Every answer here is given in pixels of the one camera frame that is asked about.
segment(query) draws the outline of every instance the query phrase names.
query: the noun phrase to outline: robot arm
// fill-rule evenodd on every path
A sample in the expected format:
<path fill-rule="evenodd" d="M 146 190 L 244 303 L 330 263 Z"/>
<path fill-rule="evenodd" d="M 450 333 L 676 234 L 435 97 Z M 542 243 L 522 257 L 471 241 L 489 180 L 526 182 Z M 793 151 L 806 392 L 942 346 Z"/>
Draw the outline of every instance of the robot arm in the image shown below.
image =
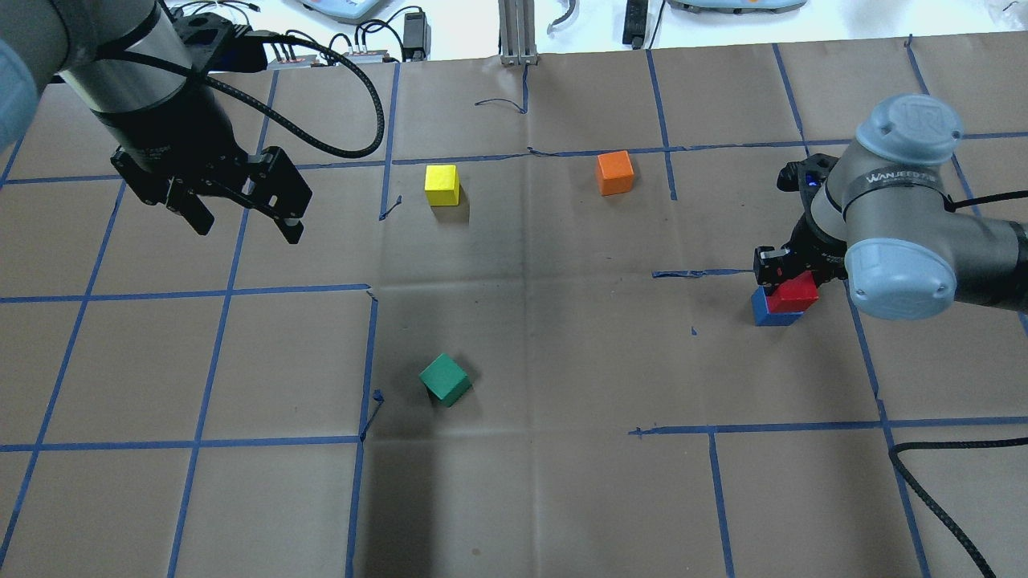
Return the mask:
<path fill-rule="evenodd" d="M 214 217 L 199 195 L 227 197 L 270 217 L 297 243 L 309 187 L 281 148 L 248 155 L 201 82 L 227 56 L 230 70 L 263 70 L 267 36 L 215 14 L 173 24 L 156 0 L 0 0 L 0 146 L 25 133 L 42 88 L 60 73 L 121 145 L 111 162 L 143 203 L 163 204 L 207 234 Z M 137 62 L 147 58 L 164 68 Z M 325 146 L 357 157 L 381 142 L 381 103 L 366 75 L 343 64 L 371 93 L 378 135 L 361 151 Z"/>
<path fill-rule="evenodd" d="M 959 116 L 929 96 L 886 99 L 836 159 L 790 164 L 782 190 L 804 216 L 781 249 L 759 247 L 769 294 L 804 270 L 817 285 L 849 279 L 853 302 L 883 319 L 922 319 L 954 300 L 1028 311 L 1028 234 L 1014 221 L 957 214 L 938 167 L 963 136 Z"/>

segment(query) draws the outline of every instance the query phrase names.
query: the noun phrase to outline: white floor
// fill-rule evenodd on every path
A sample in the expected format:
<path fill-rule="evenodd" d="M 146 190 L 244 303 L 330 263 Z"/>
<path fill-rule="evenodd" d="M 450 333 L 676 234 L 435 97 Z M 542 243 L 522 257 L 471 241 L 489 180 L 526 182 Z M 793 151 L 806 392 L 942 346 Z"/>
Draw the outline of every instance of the white floor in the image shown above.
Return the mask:
<path fill-rule="evenodd" d="M 255 29 L 284 32 L 293 28 L 322 42 L 337 32 L 353 36 L 353 25 L 307 10 L 298 0 L 254 1 L 261 7 L 259 13 L 248 10 Z M 173 6 L 183 2 L 169 0 Z M 369 17 L 384 19 L 413 3 L 423 6 L 429 15 L 433 32 L 431 60 L 497 53 L 500 16 L 495 0 L 389 0 Z M 626 49 L 621 44 L 624 0 L 581 0 L 576 14 L 547 34 L 549 23 L 566 6 L 567 0 L 536 0 L 536 43 L 540 53 Z M 648 43 L 659 8 L 658 0 L 650 1 Z M 218 10 L 243 22 L 235 10 Z M 1024 30 L 1024 21 L 1028 21 L 1028 2 L 1009 0 L 809 0 L 802 9 L 784 14 L 740 15 L 694 14 L 669 6 L 664 10 L 654 47 L 998 32 Z M 389 33 L 372 35 L 368 44 L 371 49 L 397 49 Z"/>

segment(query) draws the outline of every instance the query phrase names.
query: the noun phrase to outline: cable connector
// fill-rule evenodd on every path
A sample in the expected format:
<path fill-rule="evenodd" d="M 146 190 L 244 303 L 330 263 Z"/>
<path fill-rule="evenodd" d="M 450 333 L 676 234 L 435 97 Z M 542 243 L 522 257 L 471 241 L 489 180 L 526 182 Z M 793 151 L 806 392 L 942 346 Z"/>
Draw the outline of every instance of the cable connector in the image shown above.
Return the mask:
<path fill-rule="evenodd" d="M 425 61 L 429 59 L 432 43 L 432 29 L 425 12 L 404 14 L 403 19 L 403 60 Z"/>

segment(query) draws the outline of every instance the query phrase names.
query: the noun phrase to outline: green cube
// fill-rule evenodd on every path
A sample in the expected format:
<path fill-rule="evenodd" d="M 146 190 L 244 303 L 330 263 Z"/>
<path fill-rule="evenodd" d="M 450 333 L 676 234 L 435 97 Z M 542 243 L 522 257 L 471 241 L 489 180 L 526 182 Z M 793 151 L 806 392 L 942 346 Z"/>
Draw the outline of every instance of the green cube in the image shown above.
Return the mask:
<path fill-rule="evenodd" d="M 446 354 L 437 357 L 418 377 L 446 407 L 452 406 L 471 387 L 468 373 Z"/>

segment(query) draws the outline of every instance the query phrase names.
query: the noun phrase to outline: metal bracket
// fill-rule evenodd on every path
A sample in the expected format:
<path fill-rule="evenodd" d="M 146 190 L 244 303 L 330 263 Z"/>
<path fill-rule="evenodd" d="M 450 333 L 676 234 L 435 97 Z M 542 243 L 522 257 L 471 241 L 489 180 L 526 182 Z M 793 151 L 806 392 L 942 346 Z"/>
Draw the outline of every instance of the metal bracket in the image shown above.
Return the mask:
<path fill-rule="evenodd" d="M 500 62 L 504 66 L 539 64 L 536 50 L 536 0 L 500 2 Z"/>

